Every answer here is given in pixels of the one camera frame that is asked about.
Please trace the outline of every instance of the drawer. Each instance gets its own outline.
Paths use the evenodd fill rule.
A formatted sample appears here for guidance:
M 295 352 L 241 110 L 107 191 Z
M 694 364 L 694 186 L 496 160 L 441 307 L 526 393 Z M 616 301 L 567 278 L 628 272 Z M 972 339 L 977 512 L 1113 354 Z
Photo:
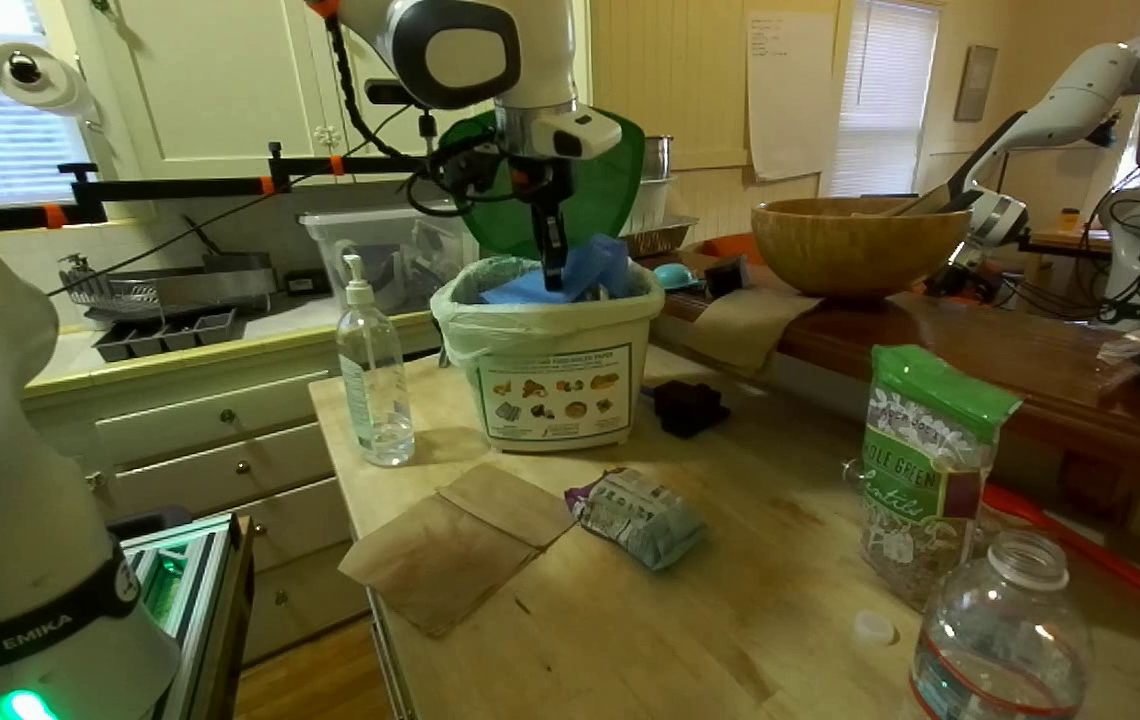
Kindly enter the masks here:
M 235 507 L 264 536 L 250 541 L 256 570 L 311 556 L 328 542 L 350 541 L 350 519 L 337 478 L 302 485 Z
M 119 471 L 159 456 L 302 425 L 316 418 L 309 384 L 321 374 L 325 370 L 302 370 L 270 384 L 248 384 L 235 393 L 156 403 L 123 415 L 98 415 L 94 442 L 103 451 L 103 465 Z
M 363 586 L 337 570 L 348 542 L 256 576 L 244 663 L 367 611 Z
M 325 477 L 332 477 L 325 431 L 316 425 L 295 425 L 241 442 L 117 471 L 98 485 L 98 503 L 107 519 L 151 512 L 202 514 Z

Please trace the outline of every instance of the blue cloth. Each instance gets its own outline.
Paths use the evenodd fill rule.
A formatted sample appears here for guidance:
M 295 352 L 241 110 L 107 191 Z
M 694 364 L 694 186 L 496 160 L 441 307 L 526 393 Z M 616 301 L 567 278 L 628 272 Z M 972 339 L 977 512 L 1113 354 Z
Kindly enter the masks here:
M 536 267 L 481 296 L 485 303 L 577 303 L 631 296 L 631 259 L 624 241 L 591 234 L 567 249 L 563 290 L 549 290 Z

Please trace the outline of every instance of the jar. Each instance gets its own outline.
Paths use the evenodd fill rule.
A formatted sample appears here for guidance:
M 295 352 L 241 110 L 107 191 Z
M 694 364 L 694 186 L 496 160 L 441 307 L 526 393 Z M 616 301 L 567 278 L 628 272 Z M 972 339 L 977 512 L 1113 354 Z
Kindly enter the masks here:
M 1035 532 L 1001 532 L 928 601 L 913 690 L 928 714 L 1074 714 L 1093 633 L 1073 611 L 1066 559 Z

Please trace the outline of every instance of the cabinet door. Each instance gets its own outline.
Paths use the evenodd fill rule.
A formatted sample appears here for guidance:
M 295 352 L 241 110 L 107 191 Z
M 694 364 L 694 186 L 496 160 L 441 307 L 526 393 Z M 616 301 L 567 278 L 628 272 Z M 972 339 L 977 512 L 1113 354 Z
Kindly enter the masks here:
M 264 176 L 342 148 L 325 22 L 302 0 L 62 3 L 117 176 Z

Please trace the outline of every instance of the clear plastic bottle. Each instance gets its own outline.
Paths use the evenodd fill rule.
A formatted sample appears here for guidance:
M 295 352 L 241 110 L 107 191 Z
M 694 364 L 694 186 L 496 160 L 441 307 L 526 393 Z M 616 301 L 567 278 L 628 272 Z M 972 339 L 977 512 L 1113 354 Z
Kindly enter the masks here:
M 931 594 L 913 690 L 928 714 L 1074 714 L 1093 633 L 1073 611 L 1062 551 L 1035 532 L 1001 532 L 984 559 Z
M 396 324 L 376 307 L 355 250 L 342 254 L 342 313 L 337 324 L 337 354 L 358 451 L 370 465 L 408 465 L 417 451 L 408 378 Z

